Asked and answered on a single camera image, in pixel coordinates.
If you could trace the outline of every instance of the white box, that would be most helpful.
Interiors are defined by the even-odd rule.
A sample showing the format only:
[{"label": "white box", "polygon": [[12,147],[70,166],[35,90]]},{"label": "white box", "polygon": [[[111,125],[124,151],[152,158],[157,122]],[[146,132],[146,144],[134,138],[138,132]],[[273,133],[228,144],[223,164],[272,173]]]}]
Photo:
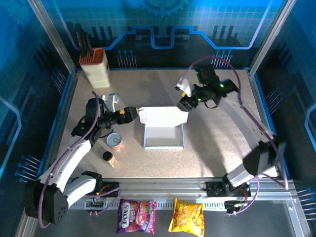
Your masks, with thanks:
[{"label": "white box", "polygon": [[144,148],[146,150],[183,149],[183,124],[187,122],[188,114],[175,106],[140,108],[140,122],[145,124]]}]

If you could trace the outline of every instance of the box lid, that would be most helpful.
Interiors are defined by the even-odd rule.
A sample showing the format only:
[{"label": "box lid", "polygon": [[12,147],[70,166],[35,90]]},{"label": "box lid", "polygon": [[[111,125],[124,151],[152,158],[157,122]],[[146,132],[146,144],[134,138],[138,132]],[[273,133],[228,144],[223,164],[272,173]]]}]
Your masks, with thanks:
[{"label": "box lid", "polygon": [[188,114],[175,106],[139,109],[140,122],[148,127],[176,127],[187,122]]}]

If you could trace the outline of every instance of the gear logo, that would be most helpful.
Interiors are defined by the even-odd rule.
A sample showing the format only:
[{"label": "gear logo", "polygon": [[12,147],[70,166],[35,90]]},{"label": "gear logo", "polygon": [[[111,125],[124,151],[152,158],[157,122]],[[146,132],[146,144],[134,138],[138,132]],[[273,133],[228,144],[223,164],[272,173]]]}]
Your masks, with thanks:
[{"label": "gear logo", "polygon": [[184,4],[188,3],[188,0],[145,0],[144,8],[149,14],[164,17],[171,16],[172,13],[177,14],[178,10],[182,10]]},{"label": "gear logo", "polygon": [[0,0],[0,6],[6,7],[11,17],[19,25],[23,24],[29,15],[27,0]]}]

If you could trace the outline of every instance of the table surface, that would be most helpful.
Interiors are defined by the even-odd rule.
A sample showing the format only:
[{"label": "table surface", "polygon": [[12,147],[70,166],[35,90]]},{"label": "table surface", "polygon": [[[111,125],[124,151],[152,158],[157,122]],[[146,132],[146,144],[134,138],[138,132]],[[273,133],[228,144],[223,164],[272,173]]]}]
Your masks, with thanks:
[{"label": "table surface", "polygon": [[[84,73],[81,73],[76,86],[63,133],[59,154],[71,136],[72,129],[85,114],[88,99],[93,98],[91,91],[98,95],[119,93],[116,109],[126,106],[151,107],[175,106],[181,93],[174,89],[175,82],[185,70],[136,70],[109,71],[111,86],[93,89]],[[259,116],[245,70],[238,70],[241,79],[241,93],[244,101]],[[237,79],[231,70],[216,70],[220,80],[231,79],[237,85]],[[192,83],[198,83],[192,70],[187,76]],[[176,150],[145,150],[143,148],[144,125],[139,118],[130,124],[114,125],[115,132],[122,136],[123,150],[113,152],[118,162],[114,168],[101,158],[110,150],[106,138],[99,139],[91,151],[84,156],[72,177],[84,171],[93,171],[103,177],[221,177],[242,163],[242,158],[250,148],[240,130],[220,108],[208,109],[199,105],[189,113],[184,124],[185,147]],[[276,176],[276,169],[267,174]]]}]

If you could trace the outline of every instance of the jar lid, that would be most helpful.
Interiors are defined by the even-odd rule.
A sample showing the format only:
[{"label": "jar lid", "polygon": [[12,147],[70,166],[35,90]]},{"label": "jar lid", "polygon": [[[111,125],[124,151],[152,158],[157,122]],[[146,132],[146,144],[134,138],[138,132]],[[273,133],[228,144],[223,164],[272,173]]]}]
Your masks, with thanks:
[{"label": "jar lid", "polygon": [[112,159],[113,155],[112,155],[111,152],[104,152],[103,155],[102,155],[102,157],[103,157],[103,160],[109,161],[109,160]]}]

